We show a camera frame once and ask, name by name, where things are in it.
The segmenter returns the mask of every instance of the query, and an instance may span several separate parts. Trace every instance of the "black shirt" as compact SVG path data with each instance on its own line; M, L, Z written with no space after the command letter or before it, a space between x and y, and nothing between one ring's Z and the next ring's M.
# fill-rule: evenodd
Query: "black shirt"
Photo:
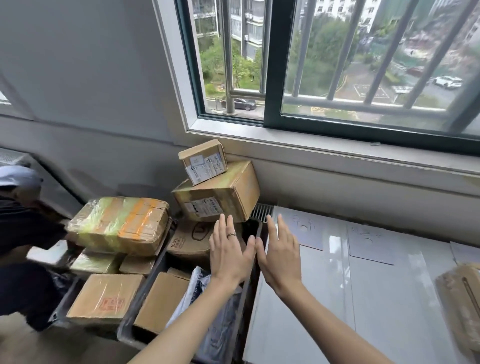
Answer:
M22 245L50 249L65 235L63 225L12 198L0 196L0 254Z

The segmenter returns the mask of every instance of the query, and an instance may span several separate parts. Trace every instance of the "left hand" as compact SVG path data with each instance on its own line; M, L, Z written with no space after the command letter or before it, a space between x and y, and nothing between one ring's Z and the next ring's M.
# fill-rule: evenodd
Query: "left hand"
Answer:
M225 215L221 214L210 236L212 279L236 289L249 277L254 259L255 237L252 235L248 239L247 248L242 253L240 243L235 235L233 217L230 215L225 223Z

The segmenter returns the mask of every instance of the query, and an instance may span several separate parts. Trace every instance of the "hat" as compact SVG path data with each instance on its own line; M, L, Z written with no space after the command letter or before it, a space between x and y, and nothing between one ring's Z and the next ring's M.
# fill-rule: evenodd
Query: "hat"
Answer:
M38 188L43 179L31 168L22 166L0 167L0 187L17 186L26 188Z

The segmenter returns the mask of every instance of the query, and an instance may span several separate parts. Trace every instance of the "forearm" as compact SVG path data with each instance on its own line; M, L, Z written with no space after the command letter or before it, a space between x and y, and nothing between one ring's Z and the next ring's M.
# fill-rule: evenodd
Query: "forearm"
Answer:
M392 363L319 303L302 284L293 285L281 295L281 298L330 363Z
M195 355L208 328L232 296L235 286L213 280L205 292L162 331L130 364L187 364Z

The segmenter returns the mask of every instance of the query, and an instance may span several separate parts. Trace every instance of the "white car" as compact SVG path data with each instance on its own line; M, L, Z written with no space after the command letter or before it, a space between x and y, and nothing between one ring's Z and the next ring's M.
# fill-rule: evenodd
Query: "white car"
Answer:
M458 77L442 76L435 78L433 83L435 83L437 86L445 87L447 90L455 90L462 87L463 80Z

